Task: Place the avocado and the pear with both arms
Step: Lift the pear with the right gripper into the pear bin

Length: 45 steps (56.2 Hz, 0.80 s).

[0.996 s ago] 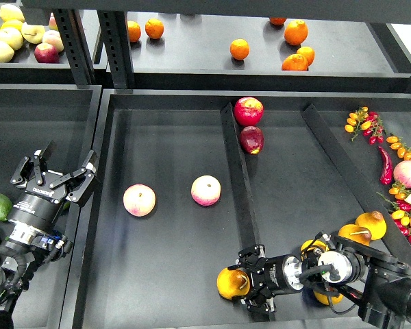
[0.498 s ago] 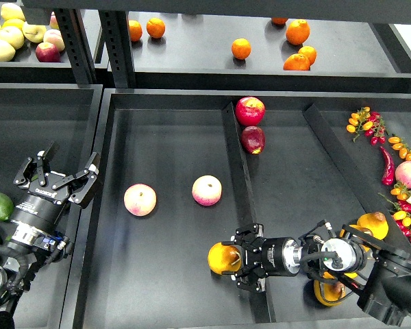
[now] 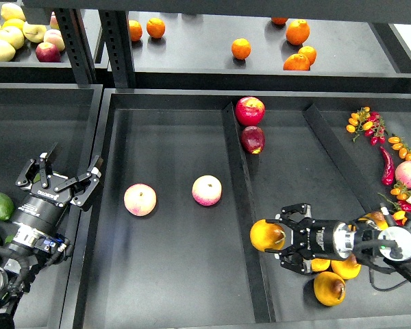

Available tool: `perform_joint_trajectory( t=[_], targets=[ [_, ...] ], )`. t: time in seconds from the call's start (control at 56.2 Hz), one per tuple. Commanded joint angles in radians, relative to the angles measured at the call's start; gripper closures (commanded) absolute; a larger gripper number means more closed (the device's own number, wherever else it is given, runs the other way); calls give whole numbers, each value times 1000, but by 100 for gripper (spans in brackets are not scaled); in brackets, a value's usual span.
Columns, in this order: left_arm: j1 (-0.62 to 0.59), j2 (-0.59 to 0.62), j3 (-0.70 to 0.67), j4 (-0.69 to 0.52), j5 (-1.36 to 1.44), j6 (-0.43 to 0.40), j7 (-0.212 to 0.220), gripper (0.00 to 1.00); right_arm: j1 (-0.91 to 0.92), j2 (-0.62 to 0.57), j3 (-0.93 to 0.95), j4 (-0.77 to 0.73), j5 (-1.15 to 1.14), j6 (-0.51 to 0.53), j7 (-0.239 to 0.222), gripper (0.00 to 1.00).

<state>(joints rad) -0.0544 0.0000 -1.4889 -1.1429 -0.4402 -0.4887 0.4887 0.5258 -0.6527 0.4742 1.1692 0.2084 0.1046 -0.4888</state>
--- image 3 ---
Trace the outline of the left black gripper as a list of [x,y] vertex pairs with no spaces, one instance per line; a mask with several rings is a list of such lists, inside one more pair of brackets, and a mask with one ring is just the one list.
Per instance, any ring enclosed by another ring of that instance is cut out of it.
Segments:
[[12,223],[29,226],[47,236],[57,232],[69,204],[88,211],[101,188],[101,156],[94,156],[85,173],[68,178],[53,172],[57,147],[53,143],[48,151],[30,158],[23,166],[15,185],[29,194],[11,217]]

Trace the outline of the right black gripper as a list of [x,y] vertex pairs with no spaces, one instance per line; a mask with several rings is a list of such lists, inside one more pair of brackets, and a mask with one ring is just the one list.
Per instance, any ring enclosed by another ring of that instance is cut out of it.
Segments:
[[[303,216],[300,221],[291,219],[291,216],[296,213]],[[312,259],[343,259],[334,239],[334,234],[342,228],[342,223],[312,219],[310,204],[299,203],[284,206],[275,219],[265,221],[286,226],[292,230],[290,252],[287,249],[266,248],[264,250],[266,253],[274,254],[280,266],[287,270],[309,275],[313,273]]]

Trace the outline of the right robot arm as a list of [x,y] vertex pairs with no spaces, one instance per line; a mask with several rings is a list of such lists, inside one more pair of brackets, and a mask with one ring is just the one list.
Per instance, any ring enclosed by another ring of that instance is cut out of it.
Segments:
[[355,256],[359,264],[380,273],[397,272],[411,284],[411,215],[400,226],[385,206],[382,214],[388,224],[381,229],[372,219],[342,221],[314,219],[309,204],[281,209],[269,228],[281,226],[281,239],[263,252],[276,254],[281,266],[296,273],[311,274],[316,258],[346,260]]

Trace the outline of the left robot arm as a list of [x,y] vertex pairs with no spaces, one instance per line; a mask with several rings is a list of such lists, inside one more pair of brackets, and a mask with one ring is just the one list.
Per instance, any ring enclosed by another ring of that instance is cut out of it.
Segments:
[[52,169],[54,148],[29,159],[15,185],[27,191],[10,222],[16,232],[0,245],[0,328],[13,328],[23,295],[40,270],[66,260],[73,252],[70,239],[58,234],[69,206],[87,211],[101,188],[103,160],[96,155],[82,174],[67,177]]

